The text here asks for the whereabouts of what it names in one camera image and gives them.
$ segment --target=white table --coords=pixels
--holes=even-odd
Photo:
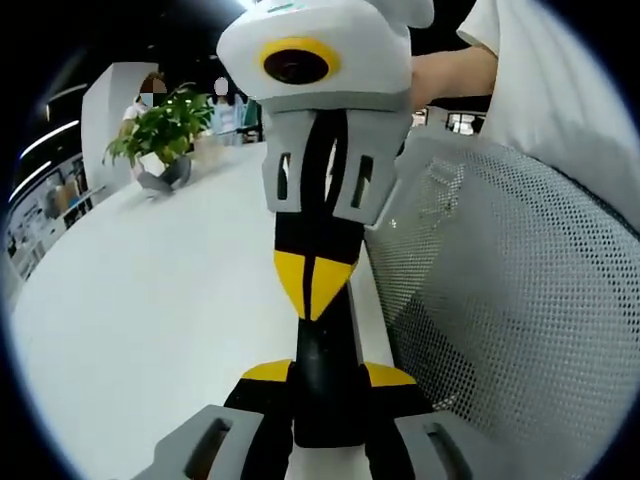
[[[80,219],[25,285],[10,322],[16,358],[81,478],[128,480],[162,437],[222,404],[244,371],[294,357],[265,153],[265,144],[228,148],[172,198],[131,184]],[[352,285],[364,356],[391,364],[366,256]],[[370,476],[361,449],[295,449],[288,478]]]

